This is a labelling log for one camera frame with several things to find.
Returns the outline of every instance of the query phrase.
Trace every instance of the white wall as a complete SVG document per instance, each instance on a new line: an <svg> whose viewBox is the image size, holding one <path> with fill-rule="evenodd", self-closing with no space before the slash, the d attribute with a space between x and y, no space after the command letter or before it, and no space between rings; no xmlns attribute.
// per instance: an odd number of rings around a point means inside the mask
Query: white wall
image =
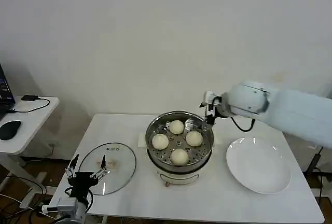
<svg viewBox="0 0 332 224"><path fill-rule="evenodd" d="M242 79L327 95L331 19L331 0L0 0L0 58L17 94L60 98L70 158L95 113L201 113Z"/></svg>

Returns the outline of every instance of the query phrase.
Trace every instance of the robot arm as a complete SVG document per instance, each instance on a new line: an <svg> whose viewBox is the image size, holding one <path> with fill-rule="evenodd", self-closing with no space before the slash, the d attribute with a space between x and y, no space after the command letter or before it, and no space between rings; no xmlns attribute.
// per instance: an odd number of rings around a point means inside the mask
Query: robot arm
<svg viewBox="0 0 332 224"><path fill-rule="evenodd" d="M332 100L328 98L243 82L221 96L207 91L201 106L206 106L207 124L213 125L217 117L239 115L332 148Z"/></svg>

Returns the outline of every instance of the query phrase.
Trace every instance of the wooden floor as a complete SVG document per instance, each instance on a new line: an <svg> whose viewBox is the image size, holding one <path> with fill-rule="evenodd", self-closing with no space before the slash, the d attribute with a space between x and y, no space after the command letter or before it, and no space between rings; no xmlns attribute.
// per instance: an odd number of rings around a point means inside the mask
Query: wooden floor
<svg viewBox="0 0 332 224"><path fill-rule="evenodd" d="M64 168L67 166L68 161L62 160L43 160L39 162L30 162L25 166L25 169L34 176L37 176L39 172L47 171L48 175L44 180L44 184L48 186L57 186L64 174ZM0 166L0 182L6 177L8 171ZM320 182L316 176L311 176L307 178L307 181L312 188L319 188ZM25 194L28 192L28 186L21 180L16 178L11 178L5 188L2 190L2 194L11 196L17 200L22 200ZM34 199L34 203L37 203L42 198L42 195L37 195ZM29 223L29 214L31 211L26 211L21 216L13 216L13 218L7 219L4 222L5 217L11 216L11 213L20 211L18 208L19 204L15 201L8 199L6 197L0 196L0 223L6 224L26 224ZM321 210L325 216L325 223L332 224L332 205L328 198L321 199ZM101 217L90 216L88 220L91 223L96 223L98 220L101 222ZM49 217L40 218L35 214L32 216L33 224L47 224L50 223L52 219ZM108 217L107 223L121 224L120 217ZM151 220L151 219L133 219L133 218L123 218L122 224L188 224L195 222L187 221L169 221L169 220Z"/></svg>

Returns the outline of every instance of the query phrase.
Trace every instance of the computer mouse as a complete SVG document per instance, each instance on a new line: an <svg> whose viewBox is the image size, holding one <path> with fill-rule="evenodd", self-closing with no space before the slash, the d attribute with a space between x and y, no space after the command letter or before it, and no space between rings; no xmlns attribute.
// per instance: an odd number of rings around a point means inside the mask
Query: computer mouse
<svg viewBox="0 0 332 224"><path fill-rule="evenodd" d="M7 122L7 123L3 124L0 127L0 139L9 140L9 139L13 138L16 135L20 125L21 125L21 121L19 121L19 120L11 121L11 122Z"/></svg>

